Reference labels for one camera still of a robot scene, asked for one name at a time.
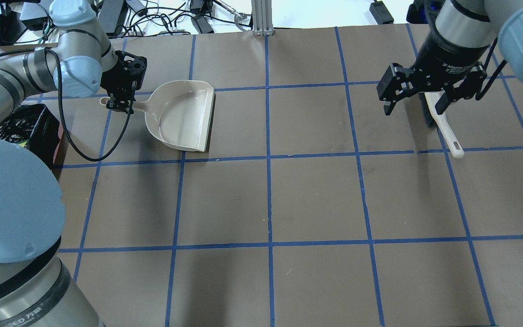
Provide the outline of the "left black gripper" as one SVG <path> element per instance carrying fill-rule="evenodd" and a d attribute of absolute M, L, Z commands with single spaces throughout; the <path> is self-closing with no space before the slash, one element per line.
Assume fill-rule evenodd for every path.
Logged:
<path fill-rule="evenodd" d="M 106 108 L 114 112 L 133 114 L 131 101 L 135 100 L 135 91 L 125 89 L 121 72 L 118 56 L 114 67 L 103 72 L 100 86 L 107 91 L 109 97 Z"/>

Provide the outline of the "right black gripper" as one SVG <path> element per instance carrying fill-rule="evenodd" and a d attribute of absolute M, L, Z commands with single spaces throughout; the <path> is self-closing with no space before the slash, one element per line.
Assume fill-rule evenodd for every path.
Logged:
<path fill-rule="evenodd" d="M 396 104 L 416 95 L 421 85 L 433 91 L 449 83 L 434 106 L 437 114 L 444 114 L 448 106 L 459 99 L 475 97 L 487 77 L 484 65 L 478 64 L 486 50 L 487 46 L 467 48 L 452 44 L 440 35 L 428 35 L 414 68 L 390 64 L 376 85 L 378 98 L 384 102 L 384 114 L 390 116 Z"/>

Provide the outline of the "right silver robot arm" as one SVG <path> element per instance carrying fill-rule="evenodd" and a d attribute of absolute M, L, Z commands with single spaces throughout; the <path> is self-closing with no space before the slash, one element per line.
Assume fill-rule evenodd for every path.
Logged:
<path fill-rule="evenodd" d="M 480 100 L 493 83 L 484 84 L 481 59 L 494 46 L 502 54 L 496 73 L 508 64 L 523 83 L 523 0 L 416 0 L 408 21 L 421 16 L 430 30 L 416 61 L 409 68 L 391 64 L 376 87 L 384 114 L 420 93 L 443 93 L 438 114 L 459 99 Z"/>

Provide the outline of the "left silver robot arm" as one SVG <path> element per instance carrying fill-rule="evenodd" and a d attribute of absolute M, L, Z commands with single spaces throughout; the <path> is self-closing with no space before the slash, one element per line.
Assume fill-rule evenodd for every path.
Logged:
<path fill-rule="evenodd" d="M 0 327 L 104 327 L 57 256 L 62 97 L 104 88 L 106 108 L 131 115 L 147 60 L 112 47 L 91 0 L 54 0 L 48 13 L 57 46 L 0 53 Z"/>

